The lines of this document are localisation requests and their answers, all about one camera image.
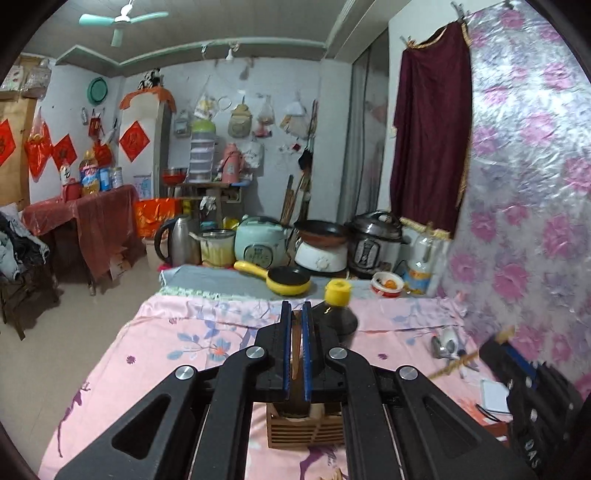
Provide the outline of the wooden chopstick holder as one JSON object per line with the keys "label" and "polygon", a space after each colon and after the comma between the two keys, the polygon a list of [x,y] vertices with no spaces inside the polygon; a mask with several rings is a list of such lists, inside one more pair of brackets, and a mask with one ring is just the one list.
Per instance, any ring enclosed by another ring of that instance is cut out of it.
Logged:
{"label": "wooden chopstick holder", "polygon": [[287,400],[266,404],[267,445],[273,449],[343,445],[344,425],[339,404],[304,399],[304,346],[301,313],[294,314],[290,334],[290,393]]}

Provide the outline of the brown wooden chopstick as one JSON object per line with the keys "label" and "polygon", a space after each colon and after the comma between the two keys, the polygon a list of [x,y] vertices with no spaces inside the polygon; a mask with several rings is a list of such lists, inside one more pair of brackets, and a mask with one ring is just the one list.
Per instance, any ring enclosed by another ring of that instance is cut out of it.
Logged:
{"label": "brown wooden chopstick", "polygon": [[428,376],[430,380],[435,380],[442,376],[450,375],[453,371],[458,370],[463,366],[467,366],[472,361],[475,361],[479,357],[479,352],[474,351],[460,356],[458,359],[452,360],[446,367],[440,369]]}

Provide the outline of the metal spoon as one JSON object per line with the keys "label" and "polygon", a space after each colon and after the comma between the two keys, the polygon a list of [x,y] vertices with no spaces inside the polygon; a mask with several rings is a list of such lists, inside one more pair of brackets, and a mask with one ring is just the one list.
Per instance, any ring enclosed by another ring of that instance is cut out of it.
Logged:
{"label": "metal spoon", "polygon": [[435,359],[449,359],[450,352],[441,343],[438,336],[433,336],[430,342],[431,354]]}

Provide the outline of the red white bowl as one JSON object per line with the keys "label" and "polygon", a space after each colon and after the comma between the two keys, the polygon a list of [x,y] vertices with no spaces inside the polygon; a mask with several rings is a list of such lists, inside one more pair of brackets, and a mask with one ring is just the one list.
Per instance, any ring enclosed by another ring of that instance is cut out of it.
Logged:
{"label": "red white bowl", "polygon": [[376,272],[370,280],[370,288],[384,298],[399,298],[405,289],[404,280],[388,271]]}

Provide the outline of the cooking oil bottle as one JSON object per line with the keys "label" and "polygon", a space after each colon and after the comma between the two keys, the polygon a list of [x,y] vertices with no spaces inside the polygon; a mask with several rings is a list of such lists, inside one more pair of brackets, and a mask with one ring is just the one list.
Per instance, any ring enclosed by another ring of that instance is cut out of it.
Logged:
{"label": "cooking oil bottle", "polygon": [[433,223],[429,222],[425,230],[414,241],[410,259],[404,275],[408,294],[424,296],[427,294],[433,277],[437,257],[438,239]]}

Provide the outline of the yellow small frying pan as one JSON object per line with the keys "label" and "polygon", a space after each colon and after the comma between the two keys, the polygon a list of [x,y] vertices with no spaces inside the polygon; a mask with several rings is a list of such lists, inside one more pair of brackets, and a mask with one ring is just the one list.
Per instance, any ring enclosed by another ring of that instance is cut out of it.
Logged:
{"label": "yellow small frying pan", "polygon": [[263,269],[246,261],[235,261],[233,268],[240,273],[262,279],[271,292],[283,297],[297,297],[307,293],[311,288],[311,277],[294,267],[278,266]]}

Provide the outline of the steel electric kettle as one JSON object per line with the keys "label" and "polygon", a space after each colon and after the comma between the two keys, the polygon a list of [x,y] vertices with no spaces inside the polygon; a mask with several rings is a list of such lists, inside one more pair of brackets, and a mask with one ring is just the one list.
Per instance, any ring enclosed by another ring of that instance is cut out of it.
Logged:
{"label": "steel electric kettle", "polygon": [[157,257],[169,267],[199,265],[199,232],[199,222],[188,215],[166,220],[154,235],[154,250]]}

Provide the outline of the silver pressure cooker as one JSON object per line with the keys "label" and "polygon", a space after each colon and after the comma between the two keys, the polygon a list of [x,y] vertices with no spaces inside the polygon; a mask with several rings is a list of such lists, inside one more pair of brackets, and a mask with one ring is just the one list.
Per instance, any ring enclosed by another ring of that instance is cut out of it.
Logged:
{"label": "silver pressure cooker", "polygon": [[370,278],[380,271],[394,271],[404,238],[401,221],[388,211],[356,215],[346,223],[348,266],[357,276]]}

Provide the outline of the mint green rice cooker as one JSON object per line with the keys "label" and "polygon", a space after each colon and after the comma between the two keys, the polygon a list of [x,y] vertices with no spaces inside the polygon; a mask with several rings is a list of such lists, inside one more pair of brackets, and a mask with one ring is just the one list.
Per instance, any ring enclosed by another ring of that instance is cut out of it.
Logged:
{"label": "mint green rice cooker", "polygon": [[285,266],[287,228],[276,219],[245,215],[235,230],[235,259],[264,269]]}

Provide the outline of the brown frying pan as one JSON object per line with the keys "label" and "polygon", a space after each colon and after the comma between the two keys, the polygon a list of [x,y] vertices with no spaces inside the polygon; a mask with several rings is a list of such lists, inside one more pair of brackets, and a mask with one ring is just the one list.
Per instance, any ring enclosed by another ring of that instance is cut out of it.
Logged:
{"label": "brown frying pan", "polygon": [[348,230],[344,225],[322,220],[298,220],[294,223],[298,236],[305,243],[318,248],[335,247],[346,243]]}

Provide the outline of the red cloth covered table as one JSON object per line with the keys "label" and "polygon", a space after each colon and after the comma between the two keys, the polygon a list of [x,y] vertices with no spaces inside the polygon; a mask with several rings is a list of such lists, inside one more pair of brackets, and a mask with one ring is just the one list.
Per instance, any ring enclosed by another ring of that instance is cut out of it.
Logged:
{"label": "red cloth covered table", "polygon": [[133,207],[137,200],[131,185],[68,202],[54,197],[26,207],[22,221],[38,237],[68,223],[75,225],[89,294],[94,296],[96,282],[110,272],[112,257],[120,255],[135,263],[145,255],[135,226]]}

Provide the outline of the dark red curtain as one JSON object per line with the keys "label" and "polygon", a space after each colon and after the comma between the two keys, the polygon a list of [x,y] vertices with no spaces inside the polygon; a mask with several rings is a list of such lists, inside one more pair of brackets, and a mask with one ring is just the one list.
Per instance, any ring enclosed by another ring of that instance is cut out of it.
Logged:
{"label": "dark red curtain", "polygon": [[391,211],[455,233],[467,188],[473,85],[467,24],[454,21],[403,52],[393,126]]}

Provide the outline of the white refrigerator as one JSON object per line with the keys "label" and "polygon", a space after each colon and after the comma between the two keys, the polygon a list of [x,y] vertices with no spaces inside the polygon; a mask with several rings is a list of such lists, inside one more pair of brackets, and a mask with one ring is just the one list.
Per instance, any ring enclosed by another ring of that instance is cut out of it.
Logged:
{"label": "white refrigerator", "polygon": [[133,91],[119,104],[117,166],[121,168],[123,183],[133,186],[140,200],[164,195],[161,171],[168,167],[175,112],[174,98],[163,87]]}

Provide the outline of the stacked grey steamer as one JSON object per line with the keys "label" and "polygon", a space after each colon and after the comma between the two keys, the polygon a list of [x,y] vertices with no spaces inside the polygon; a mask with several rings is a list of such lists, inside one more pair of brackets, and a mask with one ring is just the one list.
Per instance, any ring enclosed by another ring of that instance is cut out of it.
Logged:
{"label": "stacked grey steamer", "polygon": [[205,119],[193,120],[191,123],[189,162],[186,177],[188,183],[211,181],[216,141],[214,122]]}

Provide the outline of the green ceiling fan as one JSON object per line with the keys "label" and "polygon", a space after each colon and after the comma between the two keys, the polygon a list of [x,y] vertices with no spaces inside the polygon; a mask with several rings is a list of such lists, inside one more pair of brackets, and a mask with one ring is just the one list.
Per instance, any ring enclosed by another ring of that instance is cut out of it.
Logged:
{"label": "green ceiling fan", "polygon": [[134,2],[128,1],[123,5],[119,11],[119,15],[116,17],[99,16],[84,13],[78,19],[80,26],[91,26],[91,27],[112,27],[113,34],[111,38],[110,46],[118,48],[122,45],[124,29],[128,25],[140,24],[152,20],[164,19],[169,16],[166,11],[157,11],[147,14],[142,14],[136,17],[131,16]]}

